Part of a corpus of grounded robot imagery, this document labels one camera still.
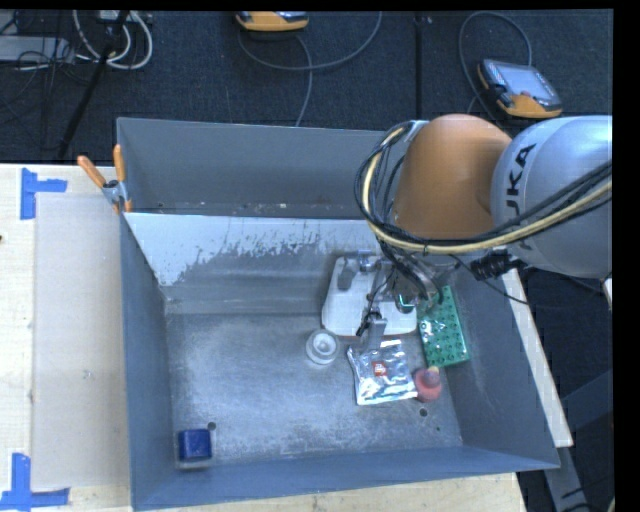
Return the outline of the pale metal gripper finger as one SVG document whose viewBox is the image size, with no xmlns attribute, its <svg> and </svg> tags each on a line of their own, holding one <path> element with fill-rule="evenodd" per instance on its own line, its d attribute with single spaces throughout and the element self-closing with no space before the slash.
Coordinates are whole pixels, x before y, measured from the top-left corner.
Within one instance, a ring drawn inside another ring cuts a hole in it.
<svg viewBox="0 0 640 512">
<path fill-rule="evenodd" d="M 337 277 L 337 288 L 340 291 L 348 291 L 356 278 L 372 275 L 375 270 L 372 255 L 372 252 L 357 252 L 342 257 L 342 267 Z"/>
<path fill-rule="evenodd" d="M 368 315 L 362 322 L 356 336 L 355 355 L 360 357 L 371 350 L 378 350 L 383 340 L 387 320 L 379 315 Z"/>
</svg>

